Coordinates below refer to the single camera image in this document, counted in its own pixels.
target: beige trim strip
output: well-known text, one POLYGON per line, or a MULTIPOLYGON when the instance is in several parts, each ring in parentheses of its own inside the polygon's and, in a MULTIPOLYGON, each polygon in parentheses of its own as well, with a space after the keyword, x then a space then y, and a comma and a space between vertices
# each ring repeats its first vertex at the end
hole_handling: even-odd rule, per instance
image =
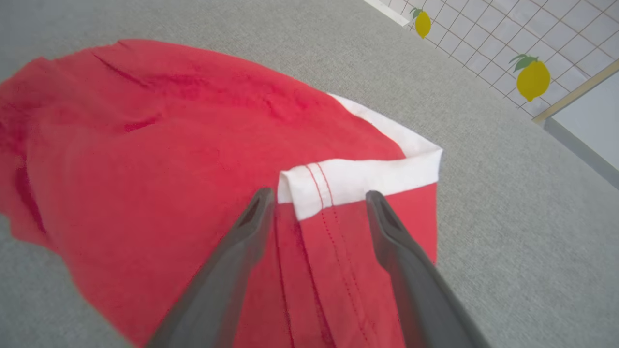
POLYGON ((589 80, 585 81, 580 87, 576 88, 574 92, 563 97, 563 99, 559 100, 555 104, 553 104, 550 108, 547 108, 546 111, 537 115, 533 122, 540 124, 543 120, 551 117, 555 113, 559 112, 564 107, 567 107, 573 101, 578 99, 583 94, 587 93, 593 87, 599 85, 605 79, 608 79, 612 74, 619 71, 619 59, 616 60, 613 64, 606 67, 606 69, 600 71, 594 77, 591 77, 589 80))

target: white wall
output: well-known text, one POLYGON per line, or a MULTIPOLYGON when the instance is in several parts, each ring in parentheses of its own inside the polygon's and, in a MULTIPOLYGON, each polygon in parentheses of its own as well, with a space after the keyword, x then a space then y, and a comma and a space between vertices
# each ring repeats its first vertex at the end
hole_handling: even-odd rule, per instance
POLYGON ((553 116, 619 170, 619 73, 553 116))

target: gray baseboard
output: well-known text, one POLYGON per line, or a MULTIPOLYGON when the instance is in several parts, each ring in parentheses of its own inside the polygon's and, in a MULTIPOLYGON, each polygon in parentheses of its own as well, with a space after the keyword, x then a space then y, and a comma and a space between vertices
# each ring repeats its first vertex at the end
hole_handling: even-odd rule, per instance
POLYGON ((606 162, 605 159, 552 118, 546 119, 543 128, 593 168, 602 178, 619 189, 619 170, 613 165, 606 162))

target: folded fabric edge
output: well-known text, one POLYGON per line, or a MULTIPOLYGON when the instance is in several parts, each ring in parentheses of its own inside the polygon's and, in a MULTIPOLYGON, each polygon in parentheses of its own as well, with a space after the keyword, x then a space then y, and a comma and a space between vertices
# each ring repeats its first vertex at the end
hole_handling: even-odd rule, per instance
POLYGON ((440 147, 363 105, 332 96, 353 115, 363 118, 398 144, 406 158, 330 159, 280 172, 277 202, 293 203, 299 221, 326 207, 362 201, 370 190, 390 195, 438 181, 443 152, 440 147))

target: yellow lemon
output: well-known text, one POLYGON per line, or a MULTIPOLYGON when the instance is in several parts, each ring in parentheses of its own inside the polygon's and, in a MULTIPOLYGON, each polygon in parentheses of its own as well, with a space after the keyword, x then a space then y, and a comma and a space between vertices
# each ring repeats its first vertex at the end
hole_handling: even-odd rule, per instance
POLYGON ((543 62, 538 61, 537 58, 534 59, 522 70, 516 82, 518 91, 528 101, 542 95, 550 85, 550 72, 548 68, 543 62))
POLYGON ((415 21, 415 30, 422 38, 425 38, 430 32, 430 16, 425 11, 419 13, 415 21))

